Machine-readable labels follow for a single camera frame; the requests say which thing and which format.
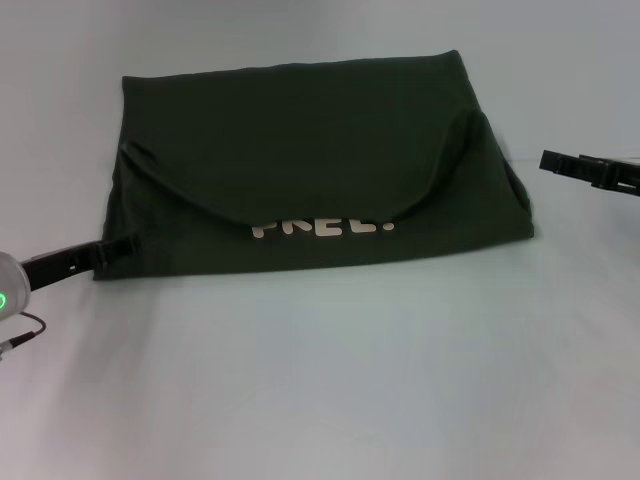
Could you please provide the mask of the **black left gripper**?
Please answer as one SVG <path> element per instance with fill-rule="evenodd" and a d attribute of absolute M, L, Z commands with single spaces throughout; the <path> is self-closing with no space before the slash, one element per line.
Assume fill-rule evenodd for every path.
<path fill-rule="evenodd" d="M 37 291 L 96 268 L 107 268 L 134 255 L 138 249 L 138 238 L 130 235 L 49 252 L 22 261 L 20 265 L 29 281 L 30 290 Z"/>

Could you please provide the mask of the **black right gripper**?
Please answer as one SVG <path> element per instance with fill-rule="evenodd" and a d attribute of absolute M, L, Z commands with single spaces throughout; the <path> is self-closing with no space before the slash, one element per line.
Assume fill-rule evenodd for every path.
<path fill-rule="evenodd" d="M 591 186 L 602 190 L 639 192 L 639 166 L 621 160 L 544 150 L 539 168 L 561 176 L 589 176 Z"/>

